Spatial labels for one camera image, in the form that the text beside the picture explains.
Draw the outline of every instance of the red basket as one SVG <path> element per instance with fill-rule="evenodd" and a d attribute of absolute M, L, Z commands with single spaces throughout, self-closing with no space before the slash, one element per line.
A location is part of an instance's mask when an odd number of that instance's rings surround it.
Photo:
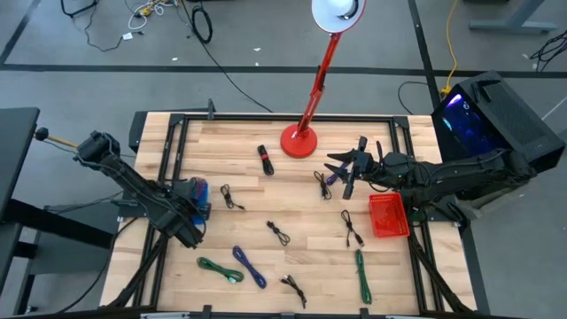
<path fill-rule="evenodd" d="M 370 195 L 369 207 L 374 236 L 409 236 L 408 219 L 399 193 Z"/>

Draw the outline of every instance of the wooden table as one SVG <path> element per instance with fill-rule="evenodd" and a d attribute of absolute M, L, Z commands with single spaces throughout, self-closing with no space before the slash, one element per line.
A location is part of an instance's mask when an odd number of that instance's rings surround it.
<path fill-rule="evenodd" d="M 148 113 L 136 170 L 147 179 L 156 179 L 170 113 Z M 418 160 L 440 162 L 439 148 L 429 116 L 409 116 L 410 132 Z M 181 178 L 203 177 L 210 184 L 213 205 L 205 240 L 196 250 L 169 241 L 159 295 L 159 310 L 201 311 L 212 305 L 217 312 L 356 314 L 368 307 L 371 314 L 418 313 L 416 293 L 405 238 L 378 239 L 373 236 L 367 183 L 357 182 L 353 197 L 343 200 L 344 186 L 330 187 L 332 200 L 322 200 L 313 176 L 329 171 L 323 163 L 333 163 L 330 152 L 347 152 L 356 147 L 360 136 L 368 138 L 367 152 L 376 155 L 376 141 L 384 154 L 392 150 L 388 126 L 371 122 L 313 122 L 319 139 L 317 150 L 306 159 L 292 159 L 279 147 L 285 121 L 190 121 L 183 154 Z M 400 148 L 405 147 L 398 134 Z M 265 176 L 256 147 L 264 144 L 276 173 Z M 169 160 L 171 176 L 175 153 Z M 246 211 L 230 210 L 220 193 L 229 184 L 232 198 Z M 354 259 L 357 247 L 352 239 L 346 248 L 346 226 L 340 212 L 348 209 L 353 227 L 363 237 L 362 249 L 373 302 L 361 302 Z M 266 226 L 273 221 L 291 237 L 282 247 Z M 139 266 L 147 228 L 146 220 L 134 222 L 116 241 L 106 277 L 101 305 L 113 300 Z M 449 222 L 430 223 L 431 241 L 441 275 L 463 303 L 475 308 L 469 272 L 458 229 Z M 232 256 L 239 245 L 256 269 L 266 277 L 268 287 L 260 289 L 246 269 Z M 225 268 L 245 273 L 245 280 L 230 284 L 223 276 L 197 266 L 198 257 L 207 257 Z M 429 277 L 422 267 L 428 308 L 433 309 Z M 293 275 L 307 296 L 301 307 L 296 292 L 279 283 L 283 275 Z M 146 283 L 151 282 L 152 270 Z M 144 291 L 149 300 L 150 288 Z"/>

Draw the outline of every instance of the concrete floor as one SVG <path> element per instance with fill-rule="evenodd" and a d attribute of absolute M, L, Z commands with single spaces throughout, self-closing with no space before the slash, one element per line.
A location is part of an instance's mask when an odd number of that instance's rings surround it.
<path fill-rule="evenodd" d="M 69 11 L 90 0 L 67 0 Z M 0 48 L 26 14 L 32 0 L 0 1 Z M 447 0 L 417 1 L 431 62 L 438 70 L 452 66 L 445 40 L 445 23 L 452 5 Z M 499 35 L 470 32 L 470 19 L 509 16 L 508 5 L 460 2 L 454 14 L 452 38 L 460 70 L 532 71 L 531 55 L 554 32 L 545 35 Z M 328 36 L 311 18 L 306 0 L 234 0 L 206 2 L 214 23 L 208 48 L 223 66 L 317 66 Z M 563 0 L 547 0 L 533 19 L 567 28 Z M 128 32 L 129 11 L 122 1 L 101 1 L 90 28 L 91 41 L 103 47 L 116 44 Z M 118 50 L 101 53 L 86 44 L 82 30 L 89 12 L 74 20 L 61 13 L 58 1 L 42 0 L 30 18 L 6 64 L 85 66 L 213 66 L 198 40 L 180 21 L 175 9 L 152 15 L 144 36 L 123 42 Z M 333 66 L 422 69 L 415 31 L 405 1 L 369 1 L 360 24 L 343 37 Z M 567 54 L 548 71 L 567 71 Z M 313 74 L 230 74 L 242 90 L 276 112 L 301 112 L 308 99 Z M 404 113 L 396 89 L 421 76 L 330 74 L 321 113 Z M 454 78 L 453 83 L 460 81 Z M 445 79 L 437 78 L 439 87 Z M 567 94 L 566 79 L 508 79 L 533 110 L 543 116 Z M 0 107 L 36 106 L 38 124 L 53 135 L 75 142 L 93 129 L 111 133 L 127 145 L 135 111 L 203 107 L 212 98 L 219 111 L 260 112 L 220 73 L 192 72 L 20 72 L 0 71 Z M 418 114 L 431 113 L 424 86 L 407 86 L 402 98 Z M 547 119 L 560 132 L 566 129 L 567 105 Z M 565 313 L 567 278 L 567 217 L 560 196 L 567 188 L 565 161 L 532 183 L 521 200 L 502 212 L 473 222 L 489 306 L 495 315 L 557 318 Z M 100 174 L 79 167 L 68 154 L 32 143 L 14 197 L 36 206 L 91 201 L 116 192 L 117 186 Z M 14 262 L 11 280 L 22 269 Z M 72 302 L 96 274 L 42 276 L 31 303 L 53 312 Z M 97 305 L 102 285 L 75 309 Z M 15 293 L 7 286 L 4 296 Z M 7 301 L 5 297 L 0 305 Z M 8 315 L 0 307 L 0 315 Z"/>

